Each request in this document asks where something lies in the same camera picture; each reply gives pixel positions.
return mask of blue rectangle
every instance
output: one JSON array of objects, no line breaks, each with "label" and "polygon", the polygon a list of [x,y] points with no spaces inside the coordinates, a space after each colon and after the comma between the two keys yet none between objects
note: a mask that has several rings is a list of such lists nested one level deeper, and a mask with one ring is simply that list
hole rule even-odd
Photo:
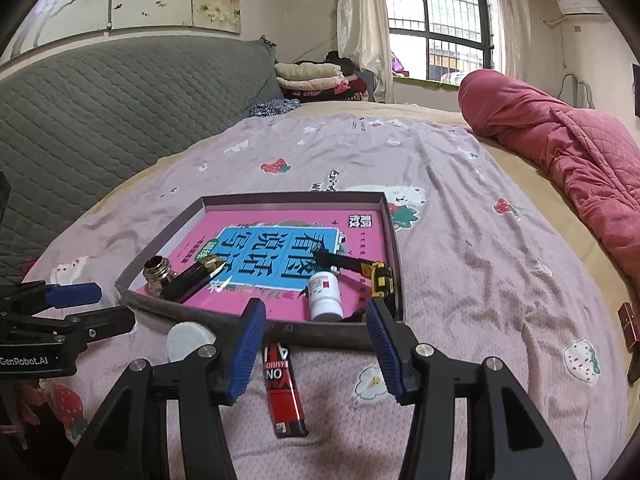
[{"label": "blue rectangle", "polygon": [[313,248],[322,242],[335,253],[339,235],[327,227],[227,227],[211,250],[226,261],[216,281],[302,290],[316,272]]}]

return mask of curtain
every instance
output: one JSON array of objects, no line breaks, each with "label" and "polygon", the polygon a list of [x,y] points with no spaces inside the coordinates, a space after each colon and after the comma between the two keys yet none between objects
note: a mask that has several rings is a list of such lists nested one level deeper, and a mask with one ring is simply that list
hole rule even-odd
[{"label": "curtain", "polygon": [[386,0],[338,0],[338,53],[376,76],[374,98],[393,102]]},{"label": "curtain", "polygon": [[494,66],[504,75],[527,78],[531,21],[528,0],[491,0]]}]

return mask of white air conditioner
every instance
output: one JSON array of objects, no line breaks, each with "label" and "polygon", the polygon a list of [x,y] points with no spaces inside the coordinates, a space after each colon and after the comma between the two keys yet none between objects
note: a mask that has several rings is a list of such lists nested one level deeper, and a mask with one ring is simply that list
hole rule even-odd
[{"label": "white air conditioner", "polygon": [[565,16],[605,13],[597,0],[558,0],[558,7]]}]

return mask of stack of folded bedding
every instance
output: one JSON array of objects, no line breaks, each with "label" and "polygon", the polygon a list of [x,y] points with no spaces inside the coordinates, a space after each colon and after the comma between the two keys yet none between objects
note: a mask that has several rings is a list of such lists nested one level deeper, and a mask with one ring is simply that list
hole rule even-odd
[{"label": "stack of folded bedding", "polygon": [[362,100],[367,85],[353,71],[345,76],[333,63],[276,63],[276,76],[287,99],[300,102]]}]

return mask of metal screw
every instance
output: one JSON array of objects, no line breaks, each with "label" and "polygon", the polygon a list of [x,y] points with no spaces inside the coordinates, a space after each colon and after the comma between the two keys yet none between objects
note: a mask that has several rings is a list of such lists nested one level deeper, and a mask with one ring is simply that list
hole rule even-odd
[{"label": "metal screw", "polygon": [[146,361],[144,359],[136,359],[135,361],[130,362],[129,370],[132,372],[139,372],[140,370],[144,370],[146,366]]},{"label": "metal screw", "polygon": [[489,368],[489,370],[497,372],[498,370],[502,370],[502,361],[497,357],[489,357],[486,360],[486,367]]},{"label": "metal screw", "polygon": [[420,343],[415,347],[415,352],[422,357],[429,357],[433,355],[433,346],[427,345],[427,343]]},{"label": "metal screw", "polygon": [[200,357],[213,357],[216,352],[216,347],[213,345],[204,345],[198,348],[198,355]]}]

